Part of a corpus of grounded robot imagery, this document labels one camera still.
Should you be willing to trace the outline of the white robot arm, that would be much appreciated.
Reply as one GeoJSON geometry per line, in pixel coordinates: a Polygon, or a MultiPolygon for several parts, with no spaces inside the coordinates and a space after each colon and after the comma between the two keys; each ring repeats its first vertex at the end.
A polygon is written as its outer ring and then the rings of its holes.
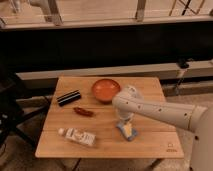
{"type": "Polygon", "coordinates": [[[144,100],[134,86],[126,86],[112,100],[122,121],[134,114],[158,120],[194,134],[191,171],[213,171],[213,107],[144,100]]]}

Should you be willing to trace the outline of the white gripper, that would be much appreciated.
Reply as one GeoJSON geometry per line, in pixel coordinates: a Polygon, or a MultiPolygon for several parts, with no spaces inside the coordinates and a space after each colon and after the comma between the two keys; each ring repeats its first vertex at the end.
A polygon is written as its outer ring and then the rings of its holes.
{"type": "MultiPolygon", "coordinates": [[[[117,109],[117,115],[121,121],[130,121],[134,114],[132,112],[124,111],[117,109]]],[[[132,124],[127,122],[123,125],[124,133],[126,137],[130,137],[132,135],[132,124]]]]}

